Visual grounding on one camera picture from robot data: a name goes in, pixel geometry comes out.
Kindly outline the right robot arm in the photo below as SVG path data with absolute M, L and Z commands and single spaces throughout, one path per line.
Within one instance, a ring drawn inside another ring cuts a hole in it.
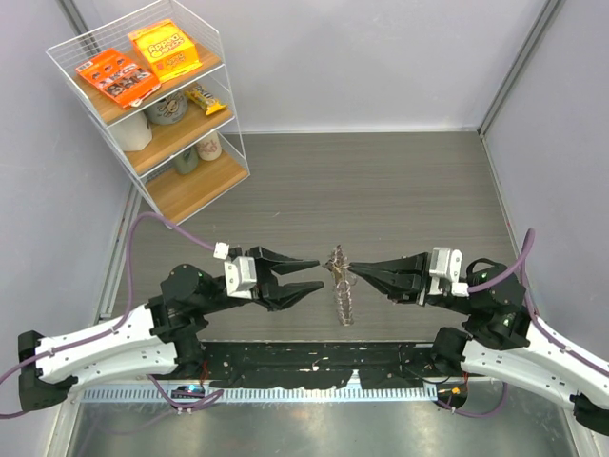
M 398 304 L 448 309 L 465 316 L 441 328 L 429 352 L 443 376 L 492 377 L 571 411 L 576 421 L 608 432 L 608 365 L 568 342 L 524 303 L 526 288 L 504 264 L 483 258 L 462 265 L 462 252 L 433 248 L 399 259 L 353 262 L 348 270 Z

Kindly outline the metal disc with keyrings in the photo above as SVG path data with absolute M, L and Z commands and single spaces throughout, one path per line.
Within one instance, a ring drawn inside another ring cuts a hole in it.
M 324 263 L 324 268 L 332 276 L 337 316 L 340 325 L 344 327 L 354 324 L 351 289 L 357 283 L 356 276 L 349 271 L 348 267 L 349 262 L 344 254 L 343 247 L 337 245 L 330 252 L 328 260 Z

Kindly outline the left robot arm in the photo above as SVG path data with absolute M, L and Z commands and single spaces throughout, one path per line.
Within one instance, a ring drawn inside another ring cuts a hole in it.
M 204 369 L 198 334 L 209 314 L 247 304 L 281 311 L 324 286 L 321 281 L 278 281 L 282 275 L 317 267 L 317 260 L 262 247 L 221 248 L 226 252 L 221 276 L 180 264 L 162 282 L 160 295 L 120 318 L 55 337 L 34 330 L 20 334 L 21 409 L 52 407 L 86 387 L 129 376 L 192 379 Z

